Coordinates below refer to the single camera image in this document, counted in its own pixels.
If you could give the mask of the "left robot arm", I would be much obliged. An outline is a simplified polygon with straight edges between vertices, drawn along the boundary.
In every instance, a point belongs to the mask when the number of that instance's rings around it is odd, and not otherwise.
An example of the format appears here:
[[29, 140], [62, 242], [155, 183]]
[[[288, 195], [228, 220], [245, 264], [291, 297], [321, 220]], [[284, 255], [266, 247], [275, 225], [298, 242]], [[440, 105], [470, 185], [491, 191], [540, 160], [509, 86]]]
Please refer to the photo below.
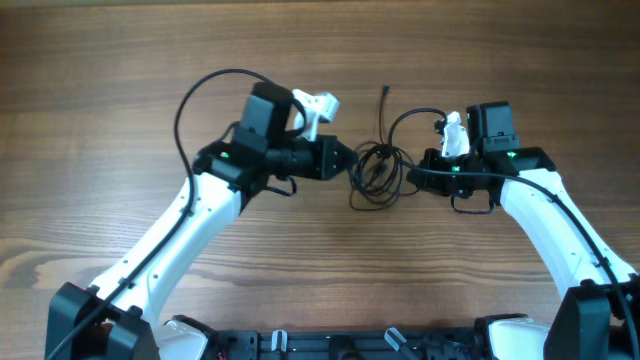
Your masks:
[[159, 316], [207, 244], [269, 179], [329, 180], [355, 154], [318, 126], [340, 106], [331, 93], [307, 94], [269, 82], [254, 85], [240, 121], [202, 148], [161, 217], [122, 259], [86, 288], [64, 284], [49, 307], [48, 359], [205, 359], [217, 334], [191, 318]]

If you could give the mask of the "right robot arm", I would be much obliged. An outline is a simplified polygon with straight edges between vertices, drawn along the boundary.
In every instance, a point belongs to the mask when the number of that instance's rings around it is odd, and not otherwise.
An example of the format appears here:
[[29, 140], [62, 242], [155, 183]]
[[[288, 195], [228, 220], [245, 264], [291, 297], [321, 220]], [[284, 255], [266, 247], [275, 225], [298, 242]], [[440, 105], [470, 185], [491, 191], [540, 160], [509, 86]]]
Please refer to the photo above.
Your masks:
[[451, 200], [489, 195], [522, 228], [562, 299], [551, 324], [526, 315], [477, 320], [487, 359], [636, 359], [639, 274], [598, 235], [539, 147], [523, 147], [506, 102], [470, 106], [436, 122], [407, 180]]

